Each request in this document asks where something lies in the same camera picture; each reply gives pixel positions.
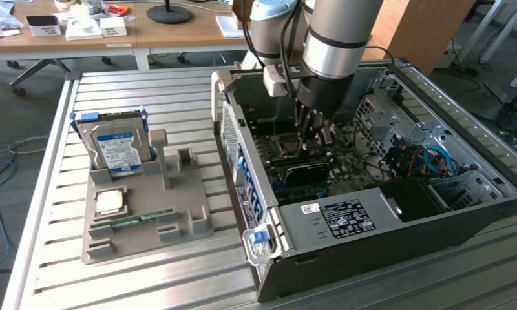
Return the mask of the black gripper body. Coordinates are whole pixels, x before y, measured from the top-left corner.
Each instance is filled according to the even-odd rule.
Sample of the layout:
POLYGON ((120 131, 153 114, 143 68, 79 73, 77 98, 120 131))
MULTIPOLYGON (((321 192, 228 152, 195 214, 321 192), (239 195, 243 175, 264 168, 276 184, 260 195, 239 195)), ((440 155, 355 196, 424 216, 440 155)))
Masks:
POLYGON ((309 76, 301 79, 296 98, 305 107, 332 117, 343 105, 355 74, 341 79, 309 76))

